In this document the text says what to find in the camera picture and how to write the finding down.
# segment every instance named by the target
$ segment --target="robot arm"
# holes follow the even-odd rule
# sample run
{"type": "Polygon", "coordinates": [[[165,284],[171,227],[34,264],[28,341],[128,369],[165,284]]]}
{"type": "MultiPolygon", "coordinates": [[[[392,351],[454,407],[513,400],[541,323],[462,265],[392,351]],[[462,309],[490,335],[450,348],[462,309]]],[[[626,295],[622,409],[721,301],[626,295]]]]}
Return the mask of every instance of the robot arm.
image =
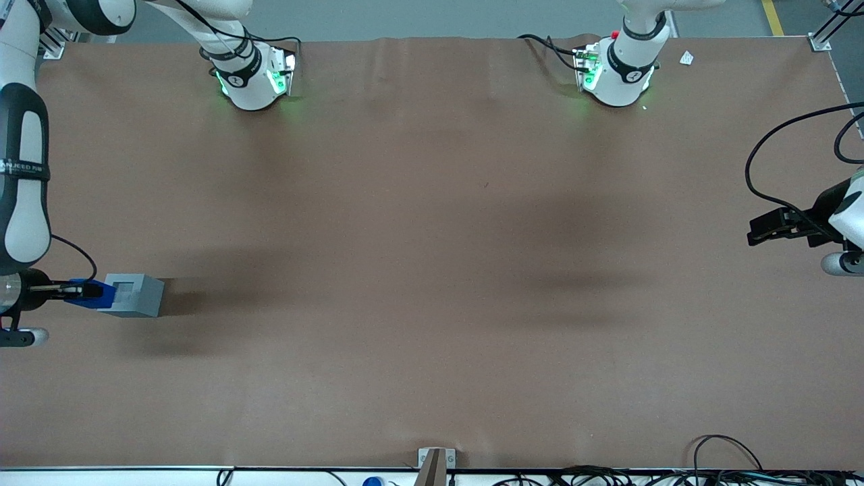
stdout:
{"type": "Polygon", "coordinates": [[[51,242],[46,203],[48,110],[35,91],[39,35],[49,22],[44,4],[17,0],[0,28],[2,275],[33,265],[51,242]]]}
{"type": "MultiPolygon", "coordinates": [[[[216,67],[223,93],[243,110],[289,89],[294,56],[251,41],[239,19],[251,0],[146,0],[179,23],[216,67]]],[[[0,0],[0,276],[30,268],[51,243],[48,110],[36,93],[39,37],[49,26],[96,35],[127,32],[135,0],[0,0]]]]}
{"type": "Polygon", "coordinates": [[[701,10],[726,0],[618,0],[624,25],[616,38],[607,37],[577,53],[579,87],[609,106],[628,106],[648,89],[654,63],[670,36],[666,10],[701,10]]]}
{"type": "Polygon", "coordinates": [[[649,34],[657,26],[660,14],[666,10],[704,10],[716,7],[726,0],[618,0],[624,9],[626,29],[638,34],[649,34]]]}

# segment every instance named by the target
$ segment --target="brown paper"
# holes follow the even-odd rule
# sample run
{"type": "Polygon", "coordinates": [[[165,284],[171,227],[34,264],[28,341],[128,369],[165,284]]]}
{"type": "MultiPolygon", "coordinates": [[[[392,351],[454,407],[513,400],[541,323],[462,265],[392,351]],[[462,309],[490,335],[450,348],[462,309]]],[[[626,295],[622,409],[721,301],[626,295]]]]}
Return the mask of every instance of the brown paper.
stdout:
{"type": "MultiPolygon", "coordinates": [[[[52,336],[0,352],[4,465],[446,445],[464,466],[684,466],[704,433],[771,468],[858,464],[861,282],[822,274],[835,248],[745,238],[772,208],[744,185],[755,142],[843,102],[803,38],[671,41],[624,109],[537,44],[385,39],[304,46],[297,96],[241,112],[196,50],[74,45],[42,71],[53,230],[168,291],[157,320],[24,317],[52,336]]],[[[808,207],[850,176],[847,116],[778,134],[757,186],[808,207]]],[[[87,272],[62,246],[38,267],[87,272]]]]}

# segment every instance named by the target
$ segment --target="green led light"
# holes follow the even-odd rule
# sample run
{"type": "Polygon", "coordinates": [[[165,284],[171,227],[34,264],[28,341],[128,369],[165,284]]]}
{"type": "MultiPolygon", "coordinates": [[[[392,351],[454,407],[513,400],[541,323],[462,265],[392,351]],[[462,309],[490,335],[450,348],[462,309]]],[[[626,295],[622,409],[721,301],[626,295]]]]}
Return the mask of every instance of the green led light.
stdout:
{"type": "Polygon", "coordinates": [[[273,91],[276,94],[282,94],[288,90],[285,86],[285,76],[282,76],[280,73],[272,73],[271,71],[267,71],[267,74],[270,75],[270,84],[273,85],[273,91]]]}
{"type": "Polygon", "coordinates": [[[225,82],[222,80],[222,76],[219,75],[219,71],[216,72],[216,79],[219,80],[219,85],[222,86],[222,93],[225,96],[229,96],[228,88],[225,87],[225,82]]]}

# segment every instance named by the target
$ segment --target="black strap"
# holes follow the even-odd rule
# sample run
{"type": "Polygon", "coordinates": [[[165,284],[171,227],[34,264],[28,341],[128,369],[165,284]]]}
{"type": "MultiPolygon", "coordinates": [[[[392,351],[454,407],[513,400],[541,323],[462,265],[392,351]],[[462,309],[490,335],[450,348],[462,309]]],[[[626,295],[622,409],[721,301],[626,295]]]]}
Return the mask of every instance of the black strap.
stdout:
{"type": "Polygon", "coordinates": [[[48,9],[48,5],[45,3],[45,0],[27,0],[30,3],[30,6],[33,7],[33,10],[36,11],[36,14],[39,16],[39,33],[43,34],[46,30],[48,30],[48,26],[51,25],[51,22],[54,21],[54,18],[51,16],[51,10],[48,9]]]}
{"type": "Polygon", "coordinates": [[[252,49],[252,53],[254,54],[252,62],[247,64],[246,67],[239,71],[234,71],[233,73],[217,69],[219,77],[233,87],[246,87],[252,76],[257,74],[258,70],[261,68],[261,63],[263,61],[263,56],[261,55],[260,50],[254,48],[252,49]]]}
{"type": "Polygon", "coordinates": [[[640,82],[651,71],[651,68],[654,67],[654,63],[657,62],[655,58],[647,66],[635,67],[626,64],[615,54],[615,42],[609,44],[607,58],[609,59],[609,67],[618,73],[621,76],[621,80],[628,85],[640,82]]]}
{"type": "Polygon", "coordinates": [[[51,169],[44,163],[0,158],[0,176],[48,182],[51,180],[51,169]]]}
{"type": "Polygon", "coordinates": [[[240,42],[240,45],[237,46],[237,48],[233,51],[226,52],[224,54],[214,54],[212,52],[204,50],[204,48],[201,48],[201,51],[207,53],[207,59],[210,61],[230,61],[231,59],[240,57],[243,51],[245,51],[246,48],[249,47],[249,42],[249,31],[246,30],[246,27],[243,27],[243,41],[240,42]]]}
{"type": "Polygon", "coordinates": [[[660,12],[657,15],[657,24],[654,25],[654,30],[647,34],[640,34],[639,32],[633,32],[632,30],[627,28],[627,22],[624,21],[624,35],[630,37],[631,39],[636,39],[637,41],[650,41],[654,37],[660,35],[660,31],[663,30],[663,27],[666,27],[666,13],[660,12]]]}

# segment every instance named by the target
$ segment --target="cable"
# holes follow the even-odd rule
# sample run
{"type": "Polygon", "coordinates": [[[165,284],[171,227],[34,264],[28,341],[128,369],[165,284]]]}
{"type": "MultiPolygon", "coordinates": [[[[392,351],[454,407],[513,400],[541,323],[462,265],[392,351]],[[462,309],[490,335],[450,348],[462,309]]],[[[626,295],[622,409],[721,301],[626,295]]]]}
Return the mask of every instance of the cable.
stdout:
{"type": "Polygon", "coordinates": [[[517,39],[531,39],[532,41],[540,42],[541,44],[546,46],[546,48],[554,49],[554,50],[560,52],[561,54],[571,54],[571,55],[573,54],[573,51],[568,51],[565,48],[559,48],[558,46],[556,46],[554,43],[549,41],[549,37],[547,37],[546,39],[543,39],[538,35],[522,34],[519,37],[517,37],[517,39]]]}
{"type": "Polygon", "coordinates": [[[219,474],[216,475],[216,486],[228,486],[232,477],[234,477],[233,469],[220,470],[219,474]]]}
{"type": "Polygon", "coordinates": [[[741,443],[741,441],[739,441],[737,438],[732,438],[732,437],[729,437],[728,435],[722,435],[722,434],[709,434],[709,435],[704,436],[703,439],[699,442],[699,444],[696,445],[696,448],[693,450],[693,471],[694,472],[698,472],[698,470],[699,470],[699,450],[702,448],[703,445],[705,445],[706,442],[708,442],[712,438],[721,438],[727,442],[731,442],[733,444],[739,445],[745,451],[747,451],[748,454],[750,454],[750,457],[753,458],[753,461],[756,463],[756,467],[759,468],[760,471],[765,470],[765,468],[762,467],[762,463],[759,461],[759,458],[756,457],[756,454],[753,454],[753,451],[751,451],[749,447],[747,447],[746,445],[741,443]]]}
{"type": "Polygon", "coordinates": [[[68,245],[68,246],[70,246],[73,250],[75,250],[76,252],[81,253],[81,256],[83,256],[84,258],[87,259],[88,262],[90,262],[90,267],[92,268],[92,272],[90,273],[90,277],[87,277],[87,280],[85,280],[84,282],[75,282],[75,283],[73,283],[73,284],[61,285],[61,286],[60,286],[58,289],[56,289],[56,290],[69,289],[69,288],[72,288],[72,287],[77,287],[77,286],[79,286],[79,285],[86,284],[86,283],[88,283],[88,282],[92,282],[92,281],[96,278],[96,275],[99,273],[99,269],[98,269],[98,267],[96,266],[96,262],[93,260],[93,258],[92,258],[89,254],[87,254],[87,252],[84,251],[83,248],[81,248],[81,247],[78,246],[78,245],[75,245],[74,243],[72,243],[72,241],[69,241],[69,240],[67,240],[66,238],[62,238],[62,237],[60,237],[60,236],[57,236],[56,234],[52,234],[52,235],[51,235],[51,238],[53,238],[54,240],[59,241],[60,243],[63,243],[63,244],[65,244],[65,245],[68,245]]]}
{"type": "Polygon", "coordinates": [[[762,193],[762,192],[759,192],[758,190],[756,190],[756,188],[753,186],[753,180],[750,177],[750,167],[751,167],[751,165],[753,165],[753,159],[756,157],[756,154],[759,152],[759,149],[762,148],[762,145],[764,145],[765,142],[767,142],[768,139],[771,138],[775,133],[783,130],[785,127],[787,127],[789,125],[793,125],[795,123],[798,123],[799,121],[804,121],[808,118],[814,118],[814,117],[818,117],[818,116],[825,115],[828,113],[839,112],[842,110],[848,110],[848,109],[852,109],[852,108],[862,108],[862,107],[864,107],[864,101],[859,101],[857,103],[847,103],[846,105],[832,106],[830,108],[824,108],[822,110],[816,110],[815,112],[806,113],[806,114],[801,115],[799,117],[795,117],[795,118],[792,118],[790,120],[786,120],[782,124],[775,126],[771,131],[766,133],[765,136],[762,137],[761,140],[759,140],[759,142],[756,144],[756,146],[753,147],[753,151],[750,152],[750,156],[747,158],[747,163],[744,166],[744,180],[747,184],[747,188],[750,189],[750,192],[752,192],[753,195],[755,195],[761,199],[773,202],[775,204],[779,204],[780,206],[783,206],[785,208],[790,209],[795,214],[797,214],[802,220],[807,221],[811,226],[813,226],[815,229],[817,229],[820,233],[827,236],[828,238],[833,239],[834,236],[829,230],[825,229],[824,227],[822,227],[822,225],[813,221],[813,219],[810,218],[803,210],[801,210],[801,208],[795,206],[791,202],[784,201],[778,197],[767,195],[765,193],[762,193]]]}
{"type": "Polygon", "coordinates": [[[858,123],[858,120],[862,118],[864,118],[864,112],[858,113],[857,115],[852,117],[852,119],[843,126],[842,130],[840,130],[840,133],[837,134],[837,138],[834,139],[834,155],[836,155],[837,158],[839,158],[845,163],[854,163],[857,165],[861,165],[864,163],[864,159],[849,158],[844,156],[843,152],[840,149],[840,142],[843,140],[843,137],[846,136],[846,132],[849,131],[849,129],[852,128],[856,123],[858,123]]]}
{"type": "Polygon", "coordinates": [[[831,9],[832,12],[834,12],[836,15],[841,16],[841,17],[849,18],[849,17],[864,16],[864,11],[859,12],[859,11],[857,11],[858,9],[855,9],[856,11],[854,11],[854,12],[844,12],[843,8],[839,4],[837,4],[837,2],[832,2],[831,5],[829,6],[829,8],[831,9]]]}
{"type": "Polygon", "coordinates": [[[294,37],[292,35],[288,35],[285,37],[279,37],[277,39],[264,39],[263,37],[259,37],[257,35],[253,35],[253,34],[249,34],[249,35],[230,34],[228,32],[216,29],[210,22],[207,21],[206,18],[204,18],[204,16],[202,14],[198,13],[197,10],[190,7],[188,4],[186,4],[186,2],[183,2],[182,0],[174,0],[174,1],[177,2],[177,4],[180,5],[186,12],[188,12],[189,15],[195,17],[195,20],[203,23],[204,25],[207,26],[208,29],[212,30],[216,34],[222,34],[222,35],[231,37],[232,39],[239,39],[241,41],[260,41],[260,42],[294,41],[297,43],[298,46],[302,43],[302,41],[298,37],[294,37]]]}
{"type": "Polygon", "coordinates": [[[537,480],[531,479],[530,477],[522,477],[522,476],[516,476],[512,479],[505,479],[504,481],[498,481],[497,483],[493,484],[492,486],[509,486],[509,484],[511,482],[514,482],[514,481],[519,481],[520,484],[521,483],[528,483],[528,484],[533,484],[534,486],[546,486],[545,484],[540,483],[537,480]]]}
{"type": "Polygon", "coordinates": [[[339,481],[339,483],[340,483],[342,486],[348,486],[348,484],[345,482],[344,479],[342,479],[342,478],[339,477],[339,476],[336,476],[336,473],[332,472],[331,470],[327,470],[327,471],[324,471],[324,472],[328,473],[330,476],[335,477],[335,478],[336,478],[336,481],[339,481]]]}
{"type": "Polygon", "coordinates": [[[518,39],[525,39],[525,40],[532,40],[532,41],[540,42],[547,49],[551,49],[551,51],[554,52],[556,56],[558,56],[558,60],[561,61],[564,64],[564,66],[567,66],[570,69],[573,69],[574,71],[579,72],[579,73],[587,73],[588,72],[588,69],[585,67],[577,67],[577,66],[574,66],[573,64],[570,64],[569,62],[567,62],[567,60],[564,59],[564,56],[562,56],[561,54],[573,55],[573,51],[567,50],[564,48],[559,48],[552,41],[551,35],[547,36],[545,41],[543,39],[541,39],[540,37],[533,35],[533,34],[523,34],[523,35],[520,35],[518,37],[518,39]]]}

